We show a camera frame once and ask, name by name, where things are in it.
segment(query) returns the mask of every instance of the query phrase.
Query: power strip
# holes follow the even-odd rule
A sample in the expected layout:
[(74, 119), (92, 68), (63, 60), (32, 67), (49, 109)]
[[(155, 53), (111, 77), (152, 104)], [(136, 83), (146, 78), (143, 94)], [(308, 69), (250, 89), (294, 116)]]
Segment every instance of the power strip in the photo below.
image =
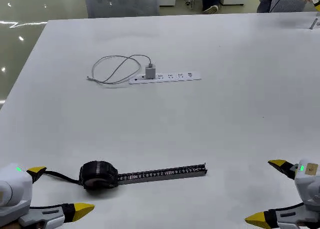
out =
[(201, 80), (199, 72), (172, 72), (157, 73), (155, 79), (146, 79), (144, 74), (136, 75), (129, 80), (129, 84), (146, 84), (146, 83), (168, 83)]

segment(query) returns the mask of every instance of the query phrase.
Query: sneaker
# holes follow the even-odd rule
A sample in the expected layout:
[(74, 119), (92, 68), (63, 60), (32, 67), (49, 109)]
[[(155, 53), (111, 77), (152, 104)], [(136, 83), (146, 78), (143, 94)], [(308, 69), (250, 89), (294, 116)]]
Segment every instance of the sneaker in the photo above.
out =
[(212, 5), (208, 9), (204, 10), (204, 14), (215, 14), (219, 11), (219, 7), (217, 5)]

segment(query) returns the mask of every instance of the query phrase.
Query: shiny floor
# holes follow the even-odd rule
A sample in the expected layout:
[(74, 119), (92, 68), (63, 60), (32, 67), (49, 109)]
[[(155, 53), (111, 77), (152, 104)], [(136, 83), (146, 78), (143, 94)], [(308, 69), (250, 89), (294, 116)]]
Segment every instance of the shiny floor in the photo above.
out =
[[(254, 13), (258, 3), (248, 0), (244, 6), (223, 6), (219, 13)], [(201, 7), (200, 0), (192, 8), (177, 0), (176, 6), (161, 7), (160, 14), (201, 14)], [(85, 0), (0, 0), (0, 108), (47, 21), (87, 17)]]

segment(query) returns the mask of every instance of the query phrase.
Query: plastic bag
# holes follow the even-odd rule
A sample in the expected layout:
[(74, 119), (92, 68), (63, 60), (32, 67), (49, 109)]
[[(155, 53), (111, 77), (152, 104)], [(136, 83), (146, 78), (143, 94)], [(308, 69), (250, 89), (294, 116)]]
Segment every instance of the plastic bag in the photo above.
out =
[(158, 0), (85, 0), (88, 18), (145, 17), (159, 15)]

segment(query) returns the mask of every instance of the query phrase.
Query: white tabletop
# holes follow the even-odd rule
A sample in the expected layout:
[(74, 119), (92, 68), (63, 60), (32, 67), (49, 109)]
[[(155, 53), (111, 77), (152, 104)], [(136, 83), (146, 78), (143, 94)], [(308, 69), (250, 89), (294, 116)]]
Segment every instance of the white tabletop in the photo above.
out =
[[(206, 162), (205, 177), (101, 195), (43, 176), (32, 204), (96, 205), (70, 229), (253, 228), (245, 217), (301, 202), (267, 161), (320, 161), (315, 15), (50, 21), (0, 111), (0, 165), (47, 166), (76, 179), (92, 160), (119, 173)], [(117, 89), (86, 80), (97, 59), (116, 54), (147, 54), (158, 72), (203, 79)], [(100, 75), (111, 71), (105, 65)]]

